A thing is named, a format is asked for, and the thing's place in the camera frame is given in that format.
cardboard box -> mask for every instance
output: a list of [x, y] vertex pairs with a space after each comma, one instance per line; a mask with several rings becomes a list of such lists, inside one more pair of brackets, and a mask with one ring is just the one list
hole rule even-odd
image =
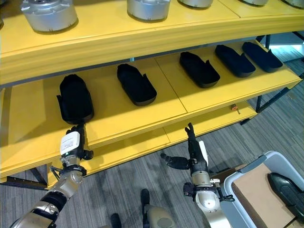
[[304, 228], [304, 224], [300, 224], [297, 220], [295, 220], [286, 228]]
[[295, 216], [272, 191], [268, 173], [261, 164], [235, 180], [232, 189], [258, 228], [284, 228]]

shelf leg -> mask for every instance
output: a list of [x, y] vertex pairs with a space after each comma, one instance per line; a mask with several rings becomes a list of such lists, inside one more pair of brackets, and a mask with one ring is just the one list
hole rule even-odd
[[30, 169], [30, 171], [32, 172], [32, 174], [35, 176], [35, 178], [38, 180], [39, 183], [47, 185], [47, 182], [44, 180], [43, 176], [37, 170], [37, 168], [32, 168], [32, 169]]

robotic hand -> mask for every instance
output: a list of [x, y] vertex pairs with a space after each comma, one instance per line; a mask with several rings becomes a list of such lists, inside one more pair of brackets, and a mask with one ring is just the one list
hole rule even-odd
[[205, 214], [211, 228], [231, 228], [229, 221], [221, 210], [220, 202], [233, 202], [233, 196], [223, 196], [219, 186], [219, 179], [210, 179], [208, 163], [204, 159], [199, 142], [195, 139], [192, 124], [189, 123], [188, 127], [185, 128], [185, 131], [188, 134], [190, 159], [170, 157], [164, 153], [161, 154], [161, 157], [172, 168], [178, 170], [190, 169], [192, 183], [184, 184], [184, 195], [193, 198], [193, 201], [197, 203]]
[[67, 203], [76, 193], [86, 169], [80, 166], [80, 160], [93, 158], [93, 151], [84, 150], [84, 125], [72, 127], [61, 140], [60, 153], [63, 169], [51, 167], [58, 182], [46, 195], [22, 218], [10, 228], [55, 228], [55, 221]]

yellow shelf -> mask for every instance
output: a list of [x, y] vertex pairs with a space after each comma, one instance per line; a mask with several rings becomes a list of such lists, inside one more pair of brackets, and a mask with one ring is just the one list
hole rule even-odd
[[[194, 124], [195, 133], [198, 136], [256, 115], [256, 112], [247, 102], [241, 102], [237, 105], [241, 114], [238, 114], [237, 111], [231, 111], [230, 107], [225, 107], [166, 126], [164, 129], [161, 128], [96, 148], [94, 158], [89, 161], [81, 161], [81, 165], [87, 169], [87, 174], [90, 175], [186, 140], [187, 134], [184, 127], [189, 122]], [[59, 159], [52, 162], [52, 165], [62, 167]], [[56, 178], [50, 171], [48, 171], [47, 176], [48, 186], [51, 187], [56, 183]]]
[[[243, 53], [243, 42], [226, 44]], [[235, 102], [244, 101], [282, 87], [295, 86], [301, 79], [289, 68], [283, 66], [275, 73], [266, 73], [257, 65], [256, 71], [247, 78], [234, 76], [214, 53], [215, 46], [190, 52], [202, 60], [210, 60], [220, 75], [219, 82], [208, 89], [197, 87], [179, 64], [180, 53], [157, 57], [161, 70], [186, 108], [187, 112], [209, 112]]]
[[232, 111], [231, 107], [228, 106], [193, 117], [186, 121], [165, 126], [164, 130], [171, 143], [178, 143], [187, 139], [187, 134], [185, 133], [184, 128], [189, 122], [194, 126], [195, 135], [199, 136], [227, 125], [240, 122], [244, 119], [251, 119], [257, 115], [255, 110], [253, 110], [253, 108], [245, 101], [237, 103], [237, 106], [240, 114], [238, 114], [237, 111]]
[[[117, 65], [78, 72], [95, 110], [86, 124], [90, 148], [162, 127], [186, 113], [153, 58], [131, 65], [146, 73], [157, 91], [155, 101], [137, 107], [117, 79]], [[1, 176], [46, 164], [58, 157], [61, 137], [71, 126], [60, 114], [56, 95], [64, 76], [6, 88], [1, 121]]]
[[1, 8], [0, 85], [178, 48], [304, 29], [304, 14], [297, 9], [240, 18], [218, 0], [206, 10], [172, 0], [165, 21], [143, 23], [127, 15], [125, 0], [75, 0], [79, 24], [61, 34], [41, 35], [21, 14], [20, 2], [11, 0]]
[[[93, 174], [100, 170], [108, 169], [123, 162], [144, 156], [156, 151], [169, 143], [164, 129], [160, 128], [151, 132], [137, 135], [119, 142], [94, 149], [94, 157], [89, 161], [81, 161], [81, 165], [87, 170], [87, 174]], [[62, 167], [61, 161], [56, 159], [55, 167]], [[49, 186], [56, 182], [56, 178], [48, 169]]]
[[[241, 43], [230, 46], [240, 50]], [[208, 89], [196, 87], [185, 75], [178, 64], [179, 54], [130, 63], [147, 74], [158, 93], [156, 100], [144, 107], [133, 105], [125, 94], [116, 76], [117, 65], [77, 72], [86, 82], [95, 110], [94, 118], [85, 126], [89, 147], [127, 140], [300, 81], [285, 67], [272, 74], [257, 68], [253, 76], [237, 78], [214, 56], [213, 49], [192, 51], [204, 60], [209, 58], [221, 75], [220, 81]], [[9, 87], [1, 94], [0, 178], [59, 158], [60, 140], [71, 127], [62, 120], [56, 98], [63, 77]], [[227, 111], [218, 111], [218, 115]], [[227, 117], [221, 117], [222, 125], [221, 121], [215, 125], [210, 120], [214, 127], [206, 122], [207, 128], [212, 130], [240, 121], [245, 114], [245, 111], [240, 116], [229, 112]]]
[[287, 3], [284, 3], [282, 0], [269, 0], [266, 5], [261, 7], [249, 5], [240, 0], [219, 1], [242, 18], [304, 14], [303, 9], [292, 7]]

